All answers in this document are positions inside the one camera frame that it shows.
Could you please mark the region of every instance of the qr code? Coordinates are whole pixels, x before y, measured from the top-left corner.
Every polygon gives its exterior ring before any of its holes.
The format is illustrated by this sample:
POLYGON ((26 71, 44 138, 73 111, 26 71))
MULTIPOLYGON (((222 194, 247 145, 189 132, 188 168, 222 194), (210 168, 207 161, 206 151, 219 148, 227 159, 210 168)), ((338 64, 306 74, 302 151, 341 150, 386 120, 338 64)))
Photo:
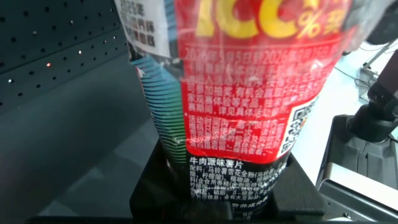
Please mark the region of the qr code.
POLYGON ((298 109, 294 108, 295 110, 293 111, 293 116, 287 123, 287 131, 285 133, 285 139, 283 140, 284 144, 282 145, 279 155, 282 155, 284 152, 293 147, 293 144, 296 142, 296 139, 301 132, 301 128, 307 120, 307 116, 311 112, 312 106, 314 104, 315 101, 311 102, 308 106, 298 109))

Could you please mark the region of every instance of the product label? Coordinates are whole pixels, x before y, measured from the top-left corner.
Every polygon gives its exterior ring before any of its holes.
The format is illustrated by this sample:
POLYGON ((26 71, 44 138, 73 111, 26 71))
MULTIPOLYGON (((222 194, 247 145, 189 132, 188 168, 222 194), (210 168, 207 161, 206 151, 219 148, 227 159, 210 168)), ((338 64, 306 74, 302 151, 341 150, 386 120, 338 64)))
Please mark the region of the product label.
POLYGON ((187 150, 256 164, 289 152, 348 43, 349 3, 175 0, 187 150))
POLYGON ((115 0, 127 40, 145 52, 170 57, 164 0, 115 0))

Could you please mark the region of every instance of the black device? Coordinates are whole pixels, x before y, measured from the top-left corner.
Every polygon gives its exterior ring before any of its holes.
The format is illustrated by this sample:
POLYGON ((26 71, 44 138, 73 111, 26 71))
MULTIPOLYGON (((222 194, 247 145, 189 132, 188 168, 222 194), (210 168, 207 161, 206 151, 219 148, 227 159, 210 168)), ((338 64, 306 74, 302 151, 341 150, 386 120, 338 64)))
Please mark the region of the black device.
POLYGON ((334 211, 345 209, 354 220, 396 222, 397 141, 391 132, 398 126, 397 52, 370 87, 368 98, 354 116, 333 118, 317 187, 329 203, 338 205, 334 211), (331 176, 345 180, 336 182, 331 176))
MULTIPOLYGON (((229 202, 190 200, 189 195, 178 190, 175 184, 158 141, 130 198, 133 219, 175 222, 236 219, 229 202)), ((325 207, 322 196, 290 155, 271 199, 254 220, 320 221, 325 207)))

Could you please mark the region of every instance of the snack package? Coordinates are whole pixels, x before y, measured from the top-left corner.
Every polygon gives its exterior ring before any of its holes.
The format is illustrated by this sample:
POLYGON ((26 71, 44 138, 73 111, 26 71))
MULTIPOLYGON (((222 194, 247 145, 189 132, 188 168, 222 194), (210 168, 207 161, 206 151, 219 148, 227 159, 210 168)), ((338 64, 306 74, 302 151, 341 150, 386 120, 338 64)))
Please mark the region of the snack package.
POLYGON ((177 187, 244 217, 267 202, 341 53, 391 2, 115 1, 177 187))

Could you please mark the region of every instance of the cable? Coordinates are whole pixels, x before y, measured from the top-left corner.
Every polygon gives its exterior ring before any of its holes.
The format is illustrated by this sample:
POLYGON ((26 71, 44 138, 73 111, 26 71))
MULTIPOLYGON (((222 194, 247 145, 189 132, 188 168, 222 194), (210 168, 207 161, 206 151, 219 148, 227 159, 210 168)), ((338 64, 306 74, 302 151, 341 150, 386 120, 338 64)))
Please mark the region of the cable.
POLYGON ((363 81, 363 80, 361 80, 359 78, 355 78, 354 76, 351 76, 351 75, 343 72, 341 69, 339 69, 337 67, 335 67, 335 69, 337 69, 339 72, 343 73, 344 75, 352 78, 354 80, 354 83, 355 83, 356 86, 359 86, 359 87, 362 87, 362 88, 370 88, 372 86, 372 84, 370 83, 372 78, 369 78, 369 80, 366 82, 366 81, 363 81))
POLYGON ((359 47, 359 48, 362 49, 362 50, 364 50, 364 51, 372 52, 372 51, 380 50, 380 49, 382 49, 383 47, 384 47, 384 46, 382 46, 382 47, 379 48, 379 49, 374 49, 374 50, 366 50, 366 49, 363 49, 362 47, 359 47))
POLYGON ((389 139, 391 139, 391 141, 398 143, 398 140, 396 140, 395 138, 392 138, 391 136, 388 136, 389 139))
POLYGON ((391 53, 394 53, 396 50, 398 50, 398 49, 391 50, 390 52, 385 52, 385 54, 391 54, 391 53))

